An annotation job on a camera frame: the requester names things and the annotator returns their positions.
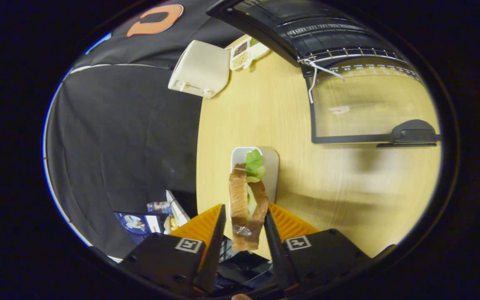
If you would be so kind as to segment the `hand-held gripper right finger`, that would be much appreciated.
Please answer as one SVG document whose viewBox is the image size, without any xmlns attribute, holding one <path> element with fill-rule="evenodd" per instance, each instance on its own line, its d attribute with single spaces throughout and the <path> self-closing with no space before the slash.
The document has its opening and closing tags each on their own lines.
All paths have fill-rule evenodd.
<svg viewBox="0 0 480 300">
<path fill-rule="evenodd" d="M 396 247 L 392 244 L 368 256 L 339 230 L 318 230 L 273 203 L 264 227 L 277 284 L 285 294 L 314 294 L 340 285 L 366 272 Z"/>
</svg>

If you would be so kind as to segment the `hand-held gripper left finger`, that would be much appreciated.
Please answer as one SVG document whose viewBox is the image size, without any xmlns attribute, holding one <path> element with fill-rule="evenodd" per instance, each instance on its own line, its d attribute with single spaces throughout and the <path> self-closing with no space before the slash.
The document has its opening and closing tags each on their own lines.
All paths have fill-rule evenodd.
<svg viewBox="0 0 480 300">
<path fill-rule="evenodd" d="M 169 292 L 205 297 L 215 286 L 225 222 L 225 206 L 216 205 L 171 234 L 153 233 L 120 267 Z"/>
</svg>

